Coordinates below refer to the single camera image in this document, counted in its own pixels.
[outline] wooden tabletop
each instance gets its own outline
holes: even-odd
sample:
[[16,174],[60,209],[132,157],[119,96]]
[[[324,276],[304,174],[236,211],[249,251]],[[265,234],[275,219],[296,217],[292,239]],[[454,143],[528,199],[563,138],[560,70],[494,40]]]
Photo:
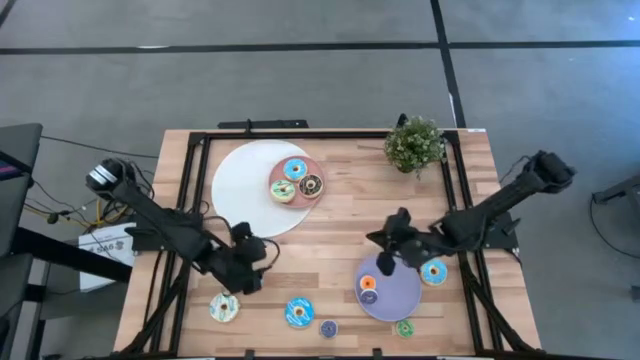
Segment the wooden tabletop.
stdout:
[[[189,132],[169,130],[165,133],[153,184],[155,200],[162,206],[176,204]],[[460,138],[471,193],[477,204],[499,189],[489,140],[485,132],[467,130],[460,130]],[[415,325],[415,334],[410,339],[395,335],[393,323],[369,317],[360,308],[353,291],[354,273],[362,259],[380,251],[365,238],[366,233],[379,230],[386,217],[400,206],[409,209],[412,225],[423,229],[448,211],[440,166],[430,166],[418,180],[415,175],[402,174],[387,163],[383,140],[289,141],[323,167],[327,176],[326,193],[300,225],[274,238],[282,248],[282,255],[265,275],[261,291],[238,295],[241,310],[233,322],[221,324],[210,317],[209,302],[222,288],[213,276],[192,271],[179,355],[241,356],[245,349],[251,348],[258,356],[346,356],[370,355],[374,347],[382,348],[385,355],[473,354],[456,257],[443,258],[449,276],[442,286],[424,285],[421,304],[410,317]],[[203,199],[211,201],[213,175],[225,156],[246,142],[213,141]],[[462,206],[453,155],[448,151],[457,203]],[[191,174],[189,194],[193,193],[195,169],[197,166]],[[208,215],[213,214],[211,206]],[[207,224],[207,227],[228,240],[219,225]],[[274,255],[271,247],[268,250],[265,261]],[[135,260],[116,350],[125,347],[142,326],[156,254],[145,253]],[[505,251],[489,250],[485,256],[496,305],[525,341],[539,346],[520,266]],[[161,263],[158,278],[163,268]],[[157,293],[160,281],[156,284]],[[316,312],[316,320],[304,330],[290,328],[283,316],[285,304],[297,296],[309,298]],[[156,302],[154,297],[152,310]],[[479,303],[478,308],[484,344],[490,348],[486,316]],[[166,319],[161,349],[168,348],[172,309]],[[318,326],[324,319],[338,322],[340,331],[335,339],[326,340],[319,335]]]

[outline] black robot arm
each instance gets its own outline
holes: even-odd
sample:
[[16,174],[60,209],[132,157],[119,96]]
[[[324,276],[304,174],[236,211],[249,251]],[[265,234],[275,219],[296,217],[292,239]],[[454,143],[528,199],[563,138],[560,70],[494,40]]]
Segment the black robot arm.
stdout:
[[[193,217],[173,209],[163,209],[138,188],[131,165],[107,159],[91,171],[87,186],[100,197],[115,200],[144,217],[164,246],[175,251],[200,273],[211,274],[231,293],[251,294],[261,289],[266,269],[253,270],[253,263],[266,257],[264,240],[253,236],[248,223],[231,229],[233,246],[194,223]],[[127,229],[131,234],[140,228]]]
[[405,208],[387,218],[384,228],[367,234],[380,245],[378,267],[385,275],[394,268],[393,256],[400,256],[407,266],[419,269],[430,259],[459,251],[472,251],[482,245],[491,223],[499,215],[536,193],[558,193],[567,188],[575,170],[556,154],[539,151],[523,167],[522,173],[510,184],[477,206],[454,211],[421,232],[409,225],[411,216]]

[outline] toy donut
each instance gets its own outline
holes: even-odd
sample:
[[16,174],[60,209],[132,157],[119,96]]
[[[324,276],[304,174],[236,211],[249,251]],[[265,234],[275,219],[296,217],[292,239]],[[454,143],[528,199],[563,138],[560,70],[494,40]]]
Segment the toy donut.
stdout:
[[311,325],[314,315],[311,301],[302,297],[291,299],[284,309],[284,317],[287,323],[298,329]]
[[307,164],[302,159],[290,159],[284,163],[283,172],[287,179],[298,181],[307,175]]
[[378,301],[378,292],[373,289],[365,289],[360,293],[360,301],[363,304],[371,305]]
[[375,289],[376,288],[376,278],[371,275],[364,275],[360,278],[360,289]]
[[307,175],[300,180],[298,189],[302,196],[306,198],[314,198],[320,195],[324,185],[322,179],[318,175]]
[[409,319],[404,319],[396,323],[396,332],[403,338],[408,338],[413,335],[413,333],[415,332],[415,328],[413,327],[413,323],[409,321]]
[[327,339],[331,339],[338,335],[338,323],[333,320],[325,320],[320,324],[320,334]]
[[296,188],[287,180],[276,180],[271,184],[271,197],[279,203],[288,203],[296,196]]
[[433,259],[422,264],[420,278],[427,285],[442,285],[447,279],[447,265],[440,259]]
[[233,295],[218,294],[209,303],[209,314],[216,321],[229,322],[238,315],[240,303]]

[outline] white round board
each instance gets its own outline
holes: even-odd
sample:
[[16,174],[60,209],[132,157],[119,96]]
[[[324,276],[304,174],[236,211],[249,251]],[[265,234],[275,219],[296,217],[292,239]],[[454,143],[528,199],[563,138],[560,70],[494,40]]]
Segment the white round board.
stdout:
[[288,156],[308,156],[296,145],[281,140],[258,140],[227,155],[213,176],[211,194],[217,215],[231,226],[246,221],[260,237],[272,237],[293,229],[311,208],[291,209],[277,204],[269,194],[269,174]]

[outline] green plant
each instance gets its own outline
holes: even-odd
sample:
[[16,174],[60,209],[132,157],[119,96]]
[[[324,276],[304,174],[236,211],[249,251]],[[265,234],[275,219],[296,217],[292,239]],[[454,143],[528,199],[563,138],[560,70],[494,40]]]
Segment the green plant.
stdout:
[[444,157],[441,134],[433,120],[412,116],[387,136],[384,153],[398,170],[404,173],[415,171],[419,177],[427,164]]

